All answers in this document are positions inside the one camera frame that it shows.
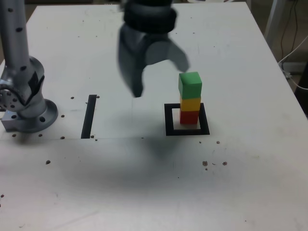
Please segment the black tape strip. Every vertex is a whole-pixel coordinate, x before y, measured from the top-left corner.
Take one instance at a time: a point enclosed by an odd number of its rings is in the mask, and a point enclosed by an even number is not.
[[[94,110],[96,104],[96,95],[89,95],[88,104],[86,109],[85,119],[83,121],[83,127],[81,132],[82,139],[89,139],[91,135],[92,122],[94,117]]]
[[[195,136],[195,135],[209,135],[210,134],[203,103],[200,104],[200,111],[199,111],[200,129],[174,130],[172,108],[180,108],[180,104],[179,103],[166,103],[165,104],[166,136]]]

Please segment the floor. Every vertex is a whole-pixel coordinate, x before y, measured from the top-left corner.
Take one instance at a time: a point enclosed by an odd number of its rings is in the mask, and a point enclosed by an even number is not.
[[[187,0],[174,0],[175,3],[187,2]],[[93,4],[117,4],[117,2],[110,2],[108,0],[94,0]],[[293,2],[287,2],[282,21],[279,26],[279,31],[277,38],[273,44],[272,52],[277,61],[282,58],[282,50],[281,50],[281,37],[283,34],[284,27],[287,23],[289,17],[289,11],[292,6]],[[264,33],[267,20],[269,17],[270,9],[272,5],[272,0],[253,0],[252,1],[252,14],[261,30]],[[33,11],[35,10],[36,5],[26,5],[26,18],[27,20],[31,17]],[[296,7],[297,13],[297,21],[298,21],[298,33],[296,36],[295,47],[307,36],[308,34],[308,1],[306,0],[299,0],[298,5]],[[283,49],[284,53],[289,53],[292,47],[294,34],[295,34],[295,15],[292,13],[291,20],[289,22],[289,26],[285,32],[284,40],[283,40]],[[0,62],[3,60],[3,52],[2,46],[0,44]],[[307,62],[308,61],[308,42],[303,44],[300,49],[292,55],[289,62]],[[298,82],[300,80],[300,76],[296,76],[295,81]],[[295,85],[290,82],[291,88],[294,90]]]

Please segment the black tape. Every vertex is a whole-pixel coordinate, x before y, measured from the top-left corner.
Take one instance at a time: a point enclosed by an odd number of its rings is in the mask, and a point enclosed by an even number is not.
[[[95,104],[96,104],[96,96],[97,95],[89,95],[89,98],[88,98],[85,119],[83,121],[83,127],[82,127],[82,132],[81,132],[82,139],[89,139],[91,135],[92,122],[93,122]]]

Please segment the white table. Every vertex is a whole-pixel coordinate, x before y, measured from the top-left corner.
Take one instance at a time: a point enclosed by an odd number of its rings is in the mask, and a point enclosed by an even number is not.
[[[246,3],[175,8],[170,36],[202,78],[208,136],[165,136],[164,104],[179,102],[170,62],[148,66],[132,98],[117,6],[37,7],[29,49],[59,117],[15,138],[1,126],[1,231],[308,229],[308,123]],[[90,94],[95,138],[81,140]]]

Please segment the block tower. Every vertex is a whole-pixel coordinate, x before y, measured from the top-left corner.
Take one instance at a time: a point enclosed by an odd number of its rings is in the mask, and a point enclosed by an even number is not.
[[[197,124],[201,103],[202,81],[198,72],[179,75],[180,123]]]

